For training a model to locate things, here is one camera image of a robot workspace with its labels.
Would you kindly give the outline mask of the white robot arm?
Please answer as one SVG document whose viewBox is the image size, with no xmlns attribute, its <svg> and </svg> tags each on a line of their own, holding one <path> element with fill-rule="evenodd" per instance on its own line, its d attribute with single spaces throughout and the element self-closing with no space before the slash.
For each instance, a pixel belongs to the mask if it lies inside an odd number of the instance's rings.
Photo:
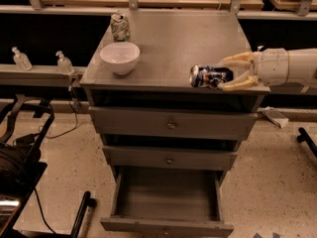
<svg viewBox="0 0 317 238">
<path fill-rule="evenodd" d="M 285 83 L 299 83 L 307 87 L 316 87 L 317 84 L 317 49 L 245 52 L 226 57 L 218 65 L 238 71 L 233 80 L 218 84 L 223 91 Z"/>
</svg>

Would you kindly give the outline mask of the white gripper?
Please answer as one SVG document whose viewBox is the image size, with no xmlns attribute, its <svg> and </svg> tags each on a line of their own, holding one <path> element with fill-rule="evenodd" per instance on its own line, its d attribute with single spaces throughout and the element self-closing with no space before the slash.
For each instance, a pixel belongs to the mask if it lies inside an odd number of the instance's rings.
<svg viewBox="0 0 317 238">
<path fill-rule="evenodd" d="M 237 78 L 219 83 L 223 91 L 245 90 L 257 86 L 258 82 L 265 86 L 286 83 L 289 71 L 288 52 L 285 49 L 266 49 L 262 52 L 244 52 L 221 59 L 218 64 L 225 67 L 248 68 L 251 73 L 244 72 Z"/>
</svg>

